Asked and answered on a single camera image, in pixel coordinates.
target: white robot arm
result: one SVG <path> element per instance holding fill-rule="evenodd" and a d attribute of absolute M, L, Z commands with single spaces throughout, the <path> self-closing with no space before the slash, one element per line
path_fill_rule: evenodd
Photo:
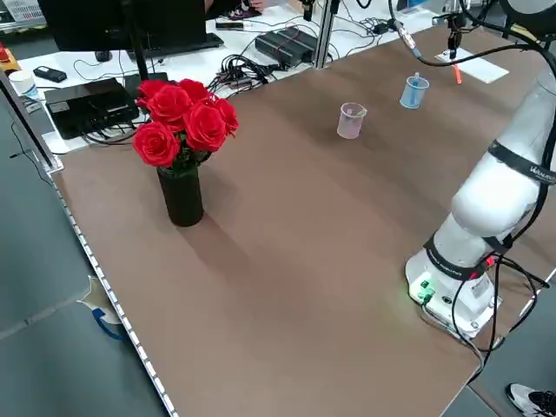
<path fill-rule="evenodd" d="M 540 164 L 555 111 L 556 80 L 546 71 L 497 141 Z M 434 248 L 449 263 L 474 268 L 494 250 L 484 237 L 496 236 L 502 242 L 532 210 L 538 194 L 539 182 L 485 153 L 453 197 L 452 212 L 434 234 Z M 422 303 L 427 290 L 435 291 L 427 308 L 452 326 L 452 302 L 461 281 L 434 263 L 430 255 L 423 248 L 407 262 L 409 294 Z M 463 284 L 455 306 L 455 320 L 462 333 L 474 337 L 488 322 L 493 315 L 493 296 L 486 272 Z"/>
<path fill-rule="evenodd" d="M 500 2 L 509 18 L 531 27 L 536 36 L 556 33 L 556 0 Z M 447 1 L 450 10 L 459 12 L 457 4 L 468 7 L 469 2 Z M 428 312 L 450 328 L 455 322 L 467 338 L 480 331 L 493 316 L 495 303 L 501 302 L 494 299 L 494 286 L 478 265 L 500 249 L 499 242 L 535 207 L 540 180 L 556 180 L 553 173 L 540 167 L 555 112 L 556 80 L 546 70 L 453 197 L 447 219 L 406 264 L 410 296 L 419 304 L 425 301 Z M 497 150 L 505 150 L 514 159 L 517 156 L 529 172 L 510 168 L 512 162 L 502 162 Z"/>

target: brown table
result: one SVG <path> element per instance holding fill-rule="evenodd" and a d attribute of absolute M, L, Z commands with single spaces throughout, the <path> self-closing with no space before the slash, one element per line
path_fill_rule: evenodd
<path fill-rule="evenodd" d="M 415 38 L 433 56 L 447 33 Z M 476 31 L 464 47 L 503 42 Z M 238 96 L 242 127 L 201 169 L 193 228 L 170 223 L 133 150 L 63 158 L 56 182 L 180 415 L 441 413 L 477 361 L 421 321 L 403 266 L 542 66 L 490 59 L 510 74 L 458 86 L 394 42 Z M 431 88 L 411 111 L 398 100 L 416 70 Z M 369 109 L 355 141 L 335 133 L 348 101 Z M 512 251 L 539 275 L 556 249 L 546 212 Z M 515 276 L 502 284 L 507 327 L 529 295 Z"/>

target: black vase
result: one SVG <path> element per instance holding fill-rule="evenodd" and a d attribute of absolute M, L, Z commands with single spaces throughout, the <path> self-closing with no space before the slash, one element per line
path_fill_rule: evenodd
<path fill-rule="evenodd" d="M 157 168 L 158 179 L 170 220 L 176 226 L 193 226 L 201 221 L 201 184 L 197 167 L 179 174 Z"/>

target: shoe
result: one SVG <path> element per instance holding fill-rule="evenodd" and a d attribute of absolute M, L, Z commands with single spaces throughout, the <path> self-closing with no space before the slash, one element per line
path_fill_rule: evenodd
<path fill-rule="evenodd" d="M 556 417 L 556 394 L 551 391 L 535 391 L 520 384 L 510 384 L 506 394 L 525 417 Z"/>

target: black stand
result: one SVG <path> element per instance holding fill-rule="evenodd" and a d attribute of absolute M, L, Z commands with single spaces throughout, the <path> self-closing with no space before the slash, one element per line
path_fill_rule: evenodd
<path fill-rule="evenodd" d="M 131 41 L 131 48 L 136 56 L 137 68 L 139 69 L 139 74 L 133 76 L 125 76 L 125 89 L 133 98 L 137 98 L 137 89 L 141 85 L 142 81 L 145 80 L 163 80 L 168 81 L 168 75 L 165 72 L 159 72 L 149 75 L 149 70 L 147 69 L 147 62 L 145 61 L 145 54 L 141 44 L 141 37 L 139 31 L 137 30 L 136 18 L 133 9 L 133 0 L 121 0 L 122 2 L 122 12 L 123 18 L 125 19 L 125 24 L 129 34 L 129 40 Z"/>

